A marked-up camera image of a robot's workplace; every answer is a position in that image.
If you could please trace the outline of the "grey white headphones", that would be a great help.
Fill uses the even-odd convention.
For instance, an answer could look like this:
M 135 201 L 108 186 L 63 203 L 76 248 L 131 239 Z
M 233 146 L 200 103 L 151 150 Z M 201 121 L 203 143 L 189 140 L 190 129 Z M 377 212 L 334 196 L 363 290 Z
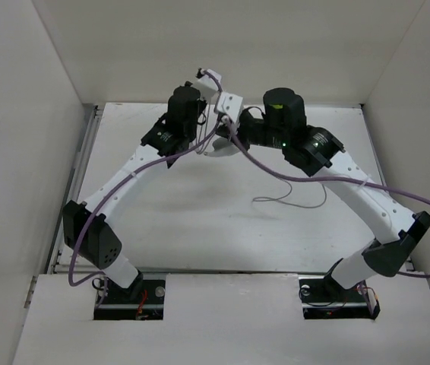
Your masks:
M 229 157 L 239 153 L 238 147 L 232 141 L 226 138 L 217 138 L 212 143 L 212 150 L 205 151 L 204 156 L 207 157 Z

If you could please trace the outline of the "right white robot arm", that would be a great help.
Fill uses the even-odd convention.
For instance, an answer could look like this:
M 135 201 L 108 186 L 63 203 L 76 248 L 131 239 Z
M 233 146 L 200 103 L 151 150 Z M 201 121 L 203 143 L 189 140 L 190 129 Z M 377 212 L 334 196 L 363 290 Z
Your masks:
M 415 213 L 397 203 L 383 186 L 364 173 L 343 143 L 322 127 L 308 125 L 301 96 L 286 87 L 267 91 L 257 119 L 243 99 L 222 92 L 215 110 L 226 126 L 222 136 L 240 149 L 250 145 L 276 148 L 285 161 L 341 199 L 367 225 L 373 240 L 337 261 L 322 287 L 339 300 L 351 288 L 375 275 L 395 276 L 430 228 L 430 214 Z

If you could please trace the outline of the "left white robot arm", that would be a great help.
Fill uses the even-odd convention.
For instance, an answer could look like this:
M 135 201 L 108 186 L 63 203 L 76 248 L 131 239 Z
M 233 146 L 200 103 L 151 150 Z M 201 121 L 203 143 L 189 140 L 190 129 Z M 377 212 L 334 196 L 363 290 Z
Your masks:
M 167 111 L 124 166 L 90 197 L 82 202 L 70 200 L 62 209 L 65 245 L 72 249 L 72 258 L 86 259 L 114 284 L 124 301 L 139 298 L 143 275 L 123 253 L 113 221 L 151 180 L 200 147 L 195 140 L 198 121 L 219 89 L 219 82 L 206 75 L 177 87 Z

